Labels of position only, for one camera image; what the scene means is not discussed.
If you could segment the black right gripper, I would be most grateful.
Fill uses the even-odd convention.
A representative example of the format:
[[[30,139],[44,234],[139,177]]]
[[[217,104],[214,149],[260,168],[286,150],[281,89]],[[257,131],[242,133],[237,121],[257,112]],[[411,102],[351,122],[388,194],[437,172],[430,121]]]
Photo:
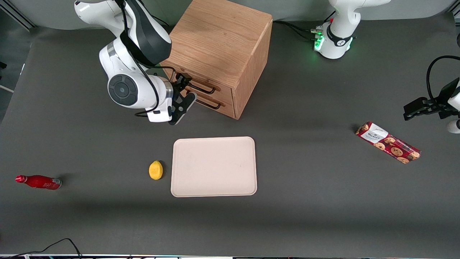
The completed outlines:
[[[186,113],[187,108],[183,103],[184,97],[182,92],[186,90],[186,87],[189,86],[192,77],[187,73],[177,73],[176,74],[176,82],[172,83],[172,88],[174,90],[174,94],[172,97],[172,106],[171,112],[172,113]]]

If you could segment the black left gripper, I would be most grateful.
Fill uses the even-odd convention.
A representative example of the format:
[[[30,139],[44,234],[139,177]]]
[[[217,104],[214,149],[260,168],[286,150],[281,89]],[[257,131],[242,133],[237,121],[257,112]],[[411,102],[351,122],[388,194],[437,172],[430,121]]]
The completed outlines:
[[[422,115],[438,113],[440,119],[458,116],[460,111],[460,83],[456,78],[445,85],[435,98],[436,109],[431,108],[431,100],[420,97],[404,106],[404,121],[409,121]]]

